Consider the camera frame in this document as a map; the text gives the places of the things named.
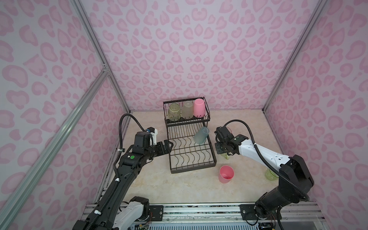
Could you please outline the pale green mug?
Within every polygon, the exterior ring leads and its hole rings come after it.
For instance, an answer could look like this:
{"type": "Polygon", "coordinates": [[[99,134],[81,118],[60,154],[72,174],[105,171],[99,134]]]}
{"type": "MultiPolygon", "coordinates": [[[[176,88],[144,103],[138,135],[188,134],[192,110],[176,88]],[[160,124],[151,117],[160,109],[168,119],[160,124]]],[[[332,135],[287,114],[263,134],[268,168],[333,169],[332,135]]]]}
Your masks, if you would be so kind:
{"type": "Polygon", "coordinates": [[[230,156],[227,153],[222,153],[221,156],[224,157],[226,160],[230,158],[230,156]]]}

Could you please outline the teal plastic cup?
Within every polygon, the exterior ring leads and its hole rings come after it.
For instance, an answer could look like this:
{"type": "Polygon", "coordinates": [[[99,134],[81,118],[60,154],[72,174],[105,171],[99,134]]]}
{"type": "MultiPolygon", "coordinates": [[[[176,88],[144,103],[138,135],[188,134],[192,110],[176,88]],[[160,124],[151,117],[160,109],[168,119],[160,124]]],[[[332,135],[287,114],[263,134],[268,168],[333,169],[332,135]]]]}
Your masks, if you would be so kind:
{"type": "Polygon", "coordinates": [[[204,126],[202,127],[195,135],[194,135],[194,142],[198,145],[202,145],[205,143],[207,137],[209,135],[209,129],[204,126]]]}

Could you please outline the bright green plastic cup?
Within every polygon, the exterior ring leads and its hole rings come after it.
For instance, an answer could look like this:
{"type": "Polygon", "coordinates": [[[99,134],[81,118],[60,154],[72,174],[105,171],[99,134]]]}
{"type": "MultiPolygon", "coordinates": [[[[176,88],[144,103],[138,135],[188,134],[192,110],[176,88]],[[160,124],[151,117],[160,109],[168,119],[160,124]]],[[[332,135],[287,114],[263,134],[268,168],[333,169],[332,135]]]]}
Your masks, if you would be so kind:
{"type": "Polygon", "coordinates": [[[177,103],[172,103],[168,110],[168,119],[172,122],[176,122],[181,118],[181,108],[177,103]]]}

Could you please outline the pink plastic cup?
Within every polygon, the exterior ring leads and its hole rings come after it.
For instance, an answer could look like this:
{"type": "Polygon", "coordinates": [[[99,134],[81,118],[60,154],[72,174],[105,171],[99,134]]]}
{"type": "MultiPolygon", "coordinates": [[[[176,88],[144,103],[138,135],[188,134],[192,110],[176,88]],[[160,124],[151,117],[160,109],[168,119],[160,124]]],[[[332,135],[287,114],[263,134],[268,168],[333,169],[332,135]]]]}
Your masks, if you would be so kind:
{"type": "Polygon", "coordinates": [[[203,99],[197,98],[194,101],[193,115],[197,118],[202,118],[206,115],[206,105],[203,99]]]}

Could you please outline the pale green textured cup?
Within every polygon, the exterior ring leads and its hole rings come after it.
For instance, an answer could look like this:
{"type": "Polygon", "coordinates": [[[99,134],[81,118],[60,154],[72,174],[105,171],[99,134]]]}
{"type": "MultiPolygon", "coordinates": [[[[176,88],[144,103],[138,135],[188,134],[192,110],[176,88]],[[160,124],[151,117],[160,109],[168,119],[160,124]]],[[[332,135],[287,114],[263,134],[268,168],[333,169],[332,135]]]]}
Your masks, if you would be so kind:
{"type": "Polygon", "coordinates": [[[193,117],[194,106],[192,101],[183,102],[181,116],[184,119],[191,119],[193,117]]]}

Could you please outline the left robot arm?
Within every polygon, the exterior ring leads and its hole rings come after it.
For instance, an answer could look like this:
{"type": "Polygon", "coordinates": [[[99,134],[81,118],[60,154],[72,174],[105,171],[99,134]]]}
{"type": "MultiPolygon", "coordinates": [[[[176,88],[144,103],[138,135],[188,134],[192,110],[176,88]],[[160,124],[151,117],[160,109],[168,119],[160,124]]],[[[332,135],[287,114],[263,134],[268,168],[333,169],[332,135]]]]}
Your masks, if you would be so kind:
{"type": "Polygon", "coordinates": [[[118,167],[114,168],[114,181],[86,220],[78,220],[74,224],[74,230],[128,230],[136,220],[150,220],[150,203],[147,198],[136,196],[126,207],[120,206],[148,161],[172,151],[172,142],[164,140],[153,144],[152,140],[154,138],[151,133],[137,132],[134,144],[121,156],[118,167]]]}

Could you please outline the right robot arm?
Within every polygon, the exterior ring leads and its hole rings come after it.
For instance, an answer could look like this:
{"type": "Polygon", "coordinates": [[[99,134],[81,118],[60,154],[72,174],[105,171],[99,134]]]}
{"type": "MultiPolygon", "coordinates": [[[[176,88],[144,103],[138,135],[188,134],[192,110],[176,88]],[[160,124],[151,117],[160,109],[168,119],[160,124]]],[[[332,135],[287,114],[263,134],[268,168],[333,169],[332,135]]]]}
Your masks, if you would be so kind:
{"type": "Polygon", "coordinates": [[[264,166],[278,177],[278,186],[263,194],[254,206],[254,214],[259,219],[275,215],[279,208],[289,204],[308,202],[309,191],[314,180],[304,161],[299,155],[286,156],[256,143],[254,136],[233,135],[226,126],[220,126],[214,132],[215,147],[219,154],[241,155],[264,166]]]}

